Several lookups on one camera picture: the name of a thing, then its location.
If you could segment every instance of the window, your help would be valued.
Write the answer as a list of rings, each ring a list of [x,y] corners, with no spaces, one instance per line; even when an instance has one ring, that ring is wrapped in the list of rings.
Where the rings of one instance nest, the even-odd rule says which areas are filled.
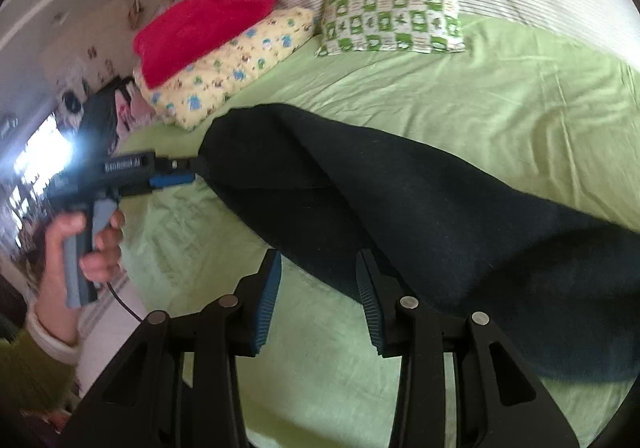
[[[22,229],[24,219],[37,216],[44,189],[51,178],[69,163],[71,153],[72,145],[60,134],[56,118],[51,114],[29,138],[24,151],[14,163],[17,183],[8,203],[15,227],[12,226],[10,232],[12,237],[3,237],[5,248],[8,247],[8,238],[20,247],[18,232]]]

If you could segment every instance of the green and white patterned pillowcase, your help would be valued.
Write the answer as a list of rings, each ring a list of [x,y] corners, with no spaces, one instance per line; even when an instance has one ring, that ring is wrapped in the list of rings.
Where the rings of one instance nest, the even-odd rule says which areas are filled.
[[[317,56],[465,49],[458,0],[324,0]]]

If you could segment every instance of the yellow patterned pillow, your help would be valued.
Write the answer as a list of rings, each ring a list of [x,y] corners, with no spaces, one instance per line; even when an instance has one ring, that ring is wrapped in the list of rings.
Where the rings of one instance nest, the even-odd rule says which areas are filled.
[[[158,114],[193,130],[233,94],[284,60],[313,35],[309,9],[277,9],[240,36],[190,64],[157,89],[134,78]]]

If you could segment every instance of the hand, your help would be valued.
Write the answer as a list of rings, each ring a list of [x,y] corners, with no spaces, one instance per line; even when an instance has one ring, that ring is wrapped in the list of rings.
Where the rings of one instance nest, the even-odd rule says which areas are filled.
[[[125,222],[121,211],[116,210],[110,225],[95,235],[98,251],[80,259],[85,277],[92,282],[108,282],[119,274],[120,243]],[[45,268],[40,284],[40,294],[35,304],[35,313],[41,325],[54,338],[74,345],[78,341],[79,309],[66,306],[65,264],[63,243],[84,230],[86,218],[82,213],[61,214],[47,228]]]

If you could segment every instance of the light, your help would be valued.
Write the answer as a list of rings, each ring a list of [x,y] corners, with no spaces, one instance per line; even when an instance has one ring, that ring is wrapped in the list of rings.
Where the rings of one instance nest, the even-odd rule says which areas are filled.
[[[9,197],[9,202],[14,205],[15,208],[18,205],[18,201],[20,201],[20,189],[16,186],[11,197]]]
[[[69,164],[72,145],[60,134],[51,115],[36,130],[15,161],[15,170],[25,184],[33,183],[36,196],[44,192],[49,180]]]
[[[16,227],[18,230],[22,229],[22,219],[18,217],[15,212],[11,212],[11,218],[14,220]]]

